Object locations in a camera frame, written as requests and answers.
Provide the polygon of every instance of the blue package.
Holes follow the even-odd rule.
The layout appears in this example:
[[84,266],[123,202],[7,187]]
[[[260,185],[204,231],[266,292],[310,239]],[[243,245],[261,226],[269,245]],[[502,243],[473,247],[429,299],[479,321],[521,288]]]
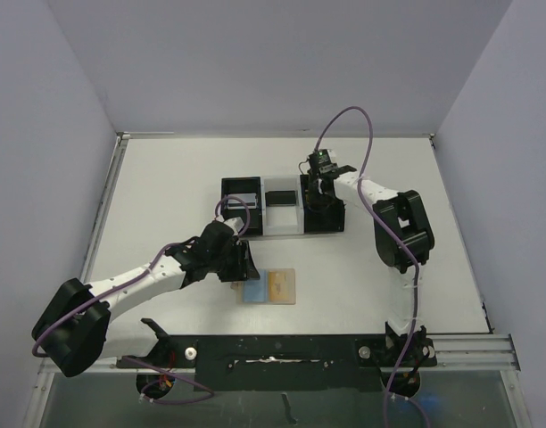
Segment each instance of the blue package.
[[244,282],[244,303],[265,303],[269,299],[267,286],[267,270],[259,269],[260,279]]

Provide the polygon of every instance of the white table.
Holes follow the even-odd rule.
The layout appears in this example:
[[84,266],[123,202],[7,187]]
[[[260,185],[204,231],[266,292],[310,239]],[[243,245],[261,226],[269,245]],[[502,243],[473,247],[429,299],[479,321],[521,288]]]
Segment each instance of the white table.
[[[310,138],[130,139],[91,279],[150,260],[165,244],[202,232],[213,219],[223,177],[298,174]],[[326,139],[340,165],[359,167],[366,139]],[[487,333],[459,230],[425,138],[376,139],[368,176],[396,190],[418,191],[435,235],[426,267],[422,316],[430,333]],[[168,333],[383,333],[387,267],[376,254],[373,221],[350,207],[345,231],[252,240],[258,268],[294,268],[293,306],[241,305],[215,275],[154,298],[115,321],[151,317]]]

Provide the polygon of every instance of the gray wall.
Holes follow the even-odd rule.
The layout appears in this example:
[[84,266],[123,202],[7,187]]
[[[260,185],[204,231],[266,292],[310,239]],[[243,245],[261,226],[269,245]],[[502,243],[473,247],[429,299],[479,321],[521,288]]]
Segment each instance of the gray wall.
[[251,136],[434,132],[510,3],[47,1],[117,130]]
[[492,322],[512,332],[546,427],[546,0],[515,0],[437,136]]
[[47,5],[0,0],[0,427],[23,418],[30,330],[79,274],[114,137]]

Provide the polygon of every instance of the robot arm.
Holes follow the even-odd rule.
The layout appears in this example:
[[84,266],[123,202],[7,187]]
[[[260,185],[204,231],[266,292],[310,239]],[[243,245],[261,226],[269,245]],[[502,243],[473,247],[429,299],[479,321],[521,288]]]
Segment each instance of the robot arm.
[[[119,327],[109,330],[109,324],[152,297],[202,281],[208,273],[216,273],[221,282],[259,279],[249,243],[237,235],[242,225],[240,218],[214,220],[201,236],[167,246],[153,263],[90,284],[76,278],[67,281],[36,323],[33,339],[67,377],[82,373],[99,358],[147,355],[157,342],[153,323],[143,320],[144,325],[133,325],[133,333]],[[77,315],[50,328],[77,308]],[[146,332],[147,327],[154,331]]]
[[[358,190],[362,177],[355,168],[338,167],[332,150],[313,152],[309,156],[309,164],[307,199],[315,210],[322,210],[335,199],[365,209]],[[434,234],[419,194],[413,190],[398,192],[367,179],[362,179],[360,189],[376,215],[403,241],[418,263],[425,265],[429,252],[434,248]],[[390,267],[388,325],[401,336],[408,332],[412,320],[414,268],[406,253],[376,221],[374,228],[376,251]],[[418,319],[416,327],[420,326],[422,322]]]

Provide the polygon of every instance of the wall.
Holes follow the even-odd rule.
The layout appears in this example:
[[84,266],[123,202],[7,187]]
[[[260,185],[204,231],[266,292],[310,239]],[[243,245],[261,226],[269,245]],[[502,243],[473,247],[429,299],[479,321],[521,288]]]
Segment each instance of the wall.
[[512,332],[546,427],[546,0],[515,0],[437,138],[492,323]]
[[510,4],[47,1],[117,130],[218,136],[434,132]]
[[47,5],[0,0],[0,427],[21,424],[30,331],[81,269],[114,138]]

